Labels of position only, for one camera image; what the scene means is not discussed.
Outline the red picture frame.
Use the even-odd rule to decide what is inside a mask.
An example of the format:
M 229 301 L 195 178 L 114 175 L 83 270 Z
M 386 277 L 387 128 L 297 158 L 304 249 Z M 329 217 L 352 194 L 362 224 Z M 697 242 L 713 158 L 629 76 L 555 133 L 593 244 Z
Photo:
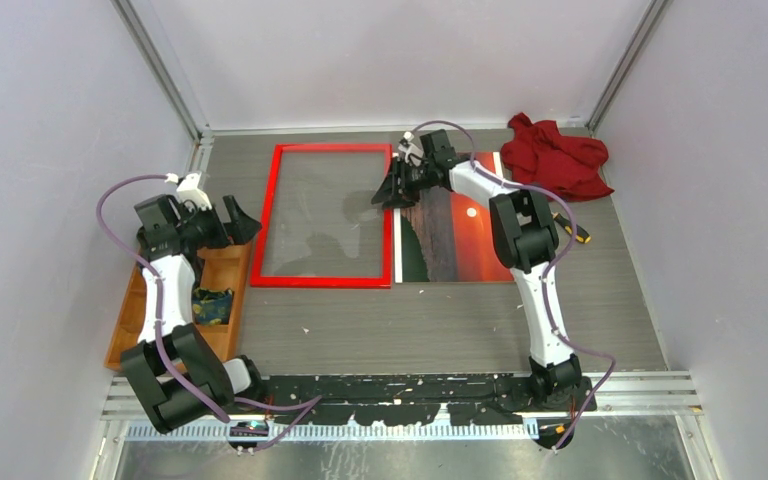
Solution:
M 282 158 L 285 153 L 374 153 L 380 156 L 387 170 L 390 166 L 392 146 L 384 143 L 320 143 L 320 144 L 276 144 L 273 150 L 264 202 L 261 211 L 263 228 L 252 247 L 249 282 L 259 288 L 320 288 L 320 289 L 390 289 L 392 286 L 392 248 L 393 214 L 385 212 L 382 217 L 382 265 L 377 277 L 300 277 L 267 276 L 263 273 L 263 263 L 271 224 L 273 203 L 281 173 Z

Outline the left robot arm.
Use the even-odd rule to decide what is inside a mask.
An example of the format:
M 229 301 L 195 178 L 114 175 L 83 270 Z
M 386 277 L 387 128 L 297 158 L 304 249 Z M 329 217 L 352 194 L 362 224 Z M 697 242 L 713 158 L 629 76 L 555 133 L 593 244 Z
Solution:
M 229 214 L 201 210 L 191 200 L 158 195 L 136 205 L 139 268 L 146 285 L 143 329 L 120 356 L 122 371 L 146 416 L 161 434 L 235 406 L 258 412 L 267 389 L 253 361 L 222 361 L 194 322 L 194 291 L 204 270 L 201 249 L 246 245 L 262 225 L 236 198 L 222 198 Z

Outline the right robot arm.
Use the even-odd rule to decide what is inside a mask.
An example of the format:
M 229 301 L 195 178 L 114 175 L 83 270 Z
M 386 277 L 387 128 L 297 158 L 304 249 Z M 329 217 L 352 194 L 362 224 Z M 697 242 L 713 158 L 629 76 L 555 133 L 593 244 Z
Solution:
M 528 391 L 556 410 L 580 386 L 579 359 L 569 345 L 555 285 L 559 236 L 547 191 L 504 179 L 474 157 L 458 154 L 444 130 L 407 131 L 371 202 L 385 210 L 416 205 L 421 192 L 441 187 L 486 208 L 493 249 L 519 291 L 530 335 Z

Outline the clear glass pane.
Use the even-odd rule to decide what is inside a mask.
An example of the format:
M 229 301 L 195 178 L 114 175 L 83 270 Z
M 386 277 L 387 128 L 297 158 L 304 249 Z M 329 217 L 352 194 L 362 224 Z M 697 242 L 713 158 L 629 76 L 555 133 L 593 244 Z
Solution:
M 263 263 L 267 276 L 377 277 L 384 180 L 374 153 L 285 153 Z

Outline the sunset photo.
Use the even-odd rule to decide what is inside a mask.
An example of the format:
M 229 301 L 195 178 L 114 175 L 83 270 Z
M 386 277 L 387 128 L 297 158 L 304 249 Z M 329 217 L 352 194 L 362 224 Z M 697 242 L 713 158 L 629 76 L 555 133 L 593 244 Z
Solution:
M 417 205 L 394 215 L 398 283 L 510 283 L 509 269 L 494 252 L 486 208 L 434 187 Z

